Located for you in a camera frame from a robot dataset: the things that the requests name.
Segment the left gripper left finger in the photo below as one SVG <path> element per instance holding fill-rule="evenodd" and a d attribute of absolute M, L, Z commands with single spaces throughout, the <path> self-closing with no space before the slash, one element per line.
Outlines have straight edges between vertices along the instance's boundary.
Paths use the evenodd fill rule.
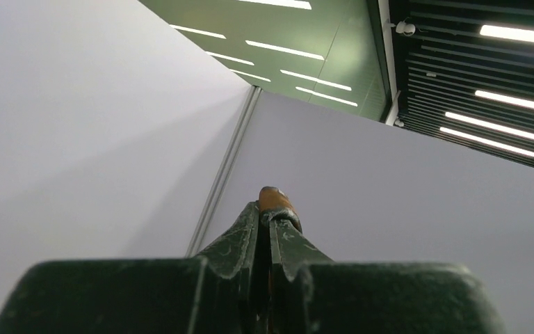
<path fill-rule="evenodd" d="M 258 222 L 250 202 L 193 257 L 36 264 L 4 303 L 0 333 L 265 333 Z"/>

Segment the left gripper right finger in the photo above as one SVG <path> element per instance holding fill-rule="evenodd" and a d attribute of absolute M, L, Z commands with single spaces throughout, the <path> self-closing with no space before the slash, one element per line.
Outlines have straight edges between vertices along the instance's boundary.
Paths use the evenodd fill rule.
<path fill-rule="evenodd" d="M 269 224 L 274 333 L 504 333 L 466 267 L 335 262 L 288 220 Z"/>

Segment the brown floral tie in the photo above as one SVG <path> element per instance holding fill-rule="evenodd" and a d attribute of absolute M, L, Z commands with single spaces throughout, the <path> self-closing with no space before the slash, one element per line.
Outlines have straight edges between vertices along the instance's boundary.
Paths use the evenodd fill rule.
<path fill-rule="evenodd" d="M 302 232 L 299 216 L 291 204 L 289 197 L 279 188 L 265 186 L 259 192 L 258 198 L 259 215 L 262 219 L 272 221 L 274 219 L 289 220 L 292 226 Z"/>

